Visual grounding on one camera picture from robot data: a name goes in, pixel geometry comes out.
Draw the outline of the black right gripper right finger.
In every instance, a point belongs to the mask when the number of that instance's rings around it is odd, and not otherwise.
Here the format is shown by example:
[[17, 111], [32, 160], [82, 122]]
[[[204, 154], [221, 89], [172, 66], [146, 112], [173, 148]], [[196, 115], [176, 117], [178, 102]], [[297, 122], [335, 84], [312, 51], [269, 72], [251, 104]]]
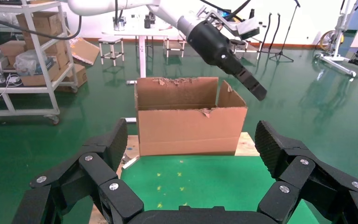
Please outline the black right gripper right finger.
[[333, 224], [358, 224], [358, 179], [319, 160], [300, 140], [280, 135], [261, 120], [255, 148], [275, 183], [257, 211], [275, 223], [289, 221], [301, 200]]

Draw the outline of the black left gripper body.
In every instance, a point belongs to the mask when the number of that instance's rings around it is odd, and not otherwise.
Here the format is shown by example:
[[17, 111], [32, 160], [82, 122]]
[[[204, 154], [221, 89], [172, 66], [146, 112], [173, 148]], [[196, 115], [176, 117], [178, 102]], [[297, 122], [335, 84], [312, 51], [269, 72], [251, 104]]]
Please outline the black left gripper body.
[[187, 36], [187, 42], [209, 65], [217, 66], [229, 75], [242, 75], [245, 68], [234, 56], [230, 42], [209, 21], [201, 21]]

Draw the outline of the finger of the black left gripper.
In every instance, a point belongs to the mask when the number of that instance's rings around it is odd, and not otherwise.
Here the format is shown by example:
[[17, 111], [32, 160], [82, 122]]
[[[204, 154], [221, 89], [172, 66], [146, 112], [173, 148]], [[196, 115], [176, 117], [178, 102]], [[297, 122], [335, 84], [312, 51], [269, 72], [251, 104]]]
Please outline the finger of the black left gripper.
[[241, 66], [235, 72], [235, 77], [242, 83], [246, 89], [252, 93], [259, 101], [263, 101], [266, 97], [267, 90], [262, 84], [248, 71], [245, 67]]

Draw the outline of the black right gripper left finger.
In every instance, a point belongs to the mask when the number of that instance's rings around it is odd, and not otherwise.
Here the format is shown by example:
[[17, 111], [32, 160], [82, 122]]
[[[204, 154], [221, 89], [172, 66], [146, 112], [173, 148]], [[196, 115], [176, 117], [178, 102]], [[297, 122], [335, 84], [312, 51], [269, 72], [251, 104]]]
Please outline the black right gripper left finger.
[[13, 218], [14, 224], [61, 224], [74, 205], [90, 197], [110, 224], [127, 224], [144, 204], [117, 175], [127, 146], [125, 119], [89, 138], [66, 161], [37, 175]]

